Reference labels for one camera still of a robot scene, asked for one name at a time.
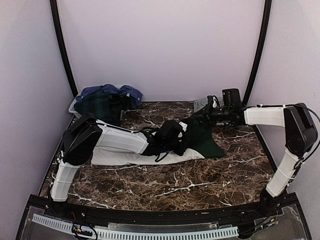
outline blue checkered shirt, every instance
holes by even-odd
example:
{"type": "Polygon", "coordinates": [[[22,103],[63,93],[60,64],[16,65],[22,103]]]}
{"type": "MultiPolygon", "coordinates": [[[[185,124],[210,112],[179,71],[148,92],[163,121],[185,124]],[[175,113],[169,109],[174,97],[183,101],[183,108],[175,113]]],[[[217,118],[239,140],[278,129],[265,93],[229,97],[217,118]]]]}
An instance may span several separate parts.
{"type": "Polygon", "coordinates": [[[106,84],[104,86],[86,87],[82,90],[81,95],[76,96],[75,99],[78,103],[81,103],[86,96],[101,92],[118,94],[120,96],[129,94],[133,108],[137,107],[141,103],[142,99],[142,93],[139,92],[137,89],[133,88],[132,86],[123,85],[121,88],[116,88],[111,84],[106,84]]]}

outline laundry basket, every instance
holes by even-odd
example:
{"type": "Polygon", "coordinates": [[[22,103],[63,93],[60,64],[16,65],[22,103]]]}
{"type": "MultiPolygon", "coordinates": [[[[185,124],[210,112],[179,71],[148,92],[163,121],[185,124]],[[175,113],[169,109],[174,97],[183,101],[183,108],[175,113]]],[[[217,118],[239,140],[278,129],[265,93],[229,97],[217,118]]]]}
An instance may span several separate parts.
{"type": "Polygon", "coordinates": [[[73,101],[72,101],[72,103],[71,103],[71,105],[69,107],[69,113],[74,114],[79,119],[79,118],[82,117],[82,115],[75,110],[75,104],[76,103],[77,103],[77,100],[73,99],[73,101]]]}

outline white cable tray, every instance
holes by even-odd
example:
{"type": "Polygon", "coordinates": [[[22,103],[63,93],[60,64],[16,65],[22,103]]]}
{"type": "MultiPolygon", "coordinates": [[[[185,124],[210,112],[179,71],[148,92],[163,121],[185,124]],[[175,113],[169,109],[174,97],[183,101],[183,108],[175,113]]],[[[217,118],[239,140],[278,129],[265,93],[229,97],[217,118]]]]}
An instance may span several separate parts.
{"type": "MultiPolygon", "coordinates": [[[[52,219],[47,216],[33,214],[32,221],[34,223],[46,226],[48,228],[66,233],[71,232],[72,223],[52,219]]],[[[223,229],[196,231],[196,232],[179,232],[179,233],[141,233],[141,232],[126,232],[126,231],[113,231],[95,227],[100,240],[216,240],[237,237],[238,227],[228,227],[223,229]]]]}

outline plaid cloth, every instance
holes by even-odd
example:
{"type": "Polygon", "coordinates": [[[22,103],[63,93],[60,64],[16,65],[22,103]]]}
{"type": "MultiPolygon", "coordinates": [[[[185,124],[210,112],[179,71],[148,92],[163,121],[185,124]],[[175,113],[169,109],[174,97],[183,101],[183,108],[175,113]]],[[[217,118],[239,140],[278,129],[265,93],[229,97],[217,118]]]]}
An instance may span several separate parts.
{"type": "Polygon", "coordinates": [[[129,102],[130,98],[127,96],[98,92],[88,95],[81,102],[76,102],[74,109],[82,115],[92,113],[99,120],[119,126],[121,110],[124,110],[129,102]]]}
{"type": "Polygon", "coordinates": [[[90,86],[82,90],[81,95],[76,96],[75,99],[77,103],[81,103],[87,96],[94,93],[111,93],[118,94],[120,96],[130,94],[132,107],[135,108],[140,105],[142,99],[142,93],[137,89],[129,85],[123,85],[120,89],[116,88],[111,84],[106,84],[104,86],[90,86]]]}

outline brown marble countertop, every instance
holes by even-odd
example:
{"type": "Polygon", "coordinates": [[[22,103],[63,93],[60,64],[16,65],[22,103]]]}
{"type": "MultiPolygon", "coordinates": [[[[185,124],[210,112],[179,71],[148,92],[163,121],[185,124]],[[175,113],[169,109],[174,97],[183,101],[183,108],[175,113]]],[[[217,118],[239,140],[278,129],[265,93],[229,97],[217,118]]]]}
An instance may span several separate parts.
{"type": "MultiPolygon", "coordinates": [[[[128,110],[122,127],[160,127],[193,112],[192,102],[145,102],[128,110]]],[[[215,127],[212,136],[225,157],[170,165],[98,166],[86,163],[69,190],[73,204],[136,211],[186,211],[256,202],[273,176],[264,150],[249,126],[215,127]]],[[[46,197],[53,162],[41,189],[46,197]]]]}

